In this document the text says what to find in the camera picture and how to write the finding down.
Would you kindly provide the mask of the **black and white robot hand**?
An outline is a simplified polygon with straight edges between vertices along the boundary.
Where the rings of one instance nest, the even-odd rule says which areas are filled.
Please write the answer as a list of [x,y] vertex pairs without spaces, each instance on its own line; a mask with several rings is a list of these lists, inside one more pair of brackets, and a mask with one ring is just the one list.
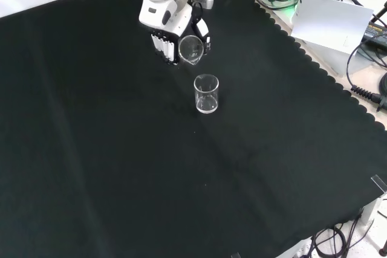
[[203,14],[212,6],[213,0],[143,0],[139,21],[148,28],[155,51],[166,63],[195,65],[211,50]]

